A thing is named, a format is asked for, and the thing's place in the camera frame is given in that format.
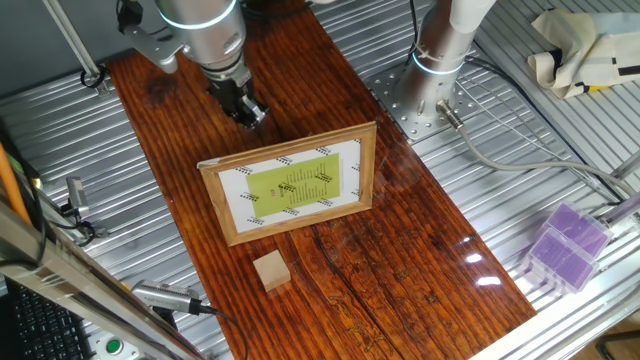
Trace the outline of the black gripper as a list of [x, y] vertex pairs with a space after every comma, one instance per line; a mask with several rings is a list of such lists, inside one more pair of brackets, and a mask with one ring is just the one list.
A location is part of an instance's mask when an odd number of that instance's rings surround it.
[[254, 85], [247, 67], [225, 71], [207, 70], [209, 93], [215, 97], [227, 116], [243, 129], [253, 130], [264, 120], [269, 108], [254, 100]]

